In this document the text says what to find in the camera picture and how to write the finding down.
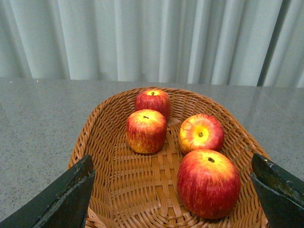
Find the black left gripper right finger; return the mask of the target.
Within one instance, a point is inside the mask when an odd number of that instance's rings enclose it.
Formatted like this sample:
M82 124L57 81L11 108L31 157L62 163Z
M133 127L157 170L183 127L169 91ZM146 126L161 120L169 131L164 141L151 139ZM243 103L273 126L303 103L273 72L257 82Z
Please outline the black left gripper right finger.
M250 174L272 228L304 226L304 182L270 159L255 153Z

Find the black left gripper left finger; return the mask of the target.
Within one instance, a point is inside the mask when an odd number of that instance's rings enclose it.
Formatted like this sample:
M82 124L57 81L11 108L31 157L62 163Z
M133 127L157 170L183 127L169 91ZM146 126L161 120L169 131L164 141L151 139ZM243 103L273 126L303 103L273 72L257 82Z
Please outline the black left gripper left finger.
M2 228L83 228L95 180L86 155L26 205L4 219Z

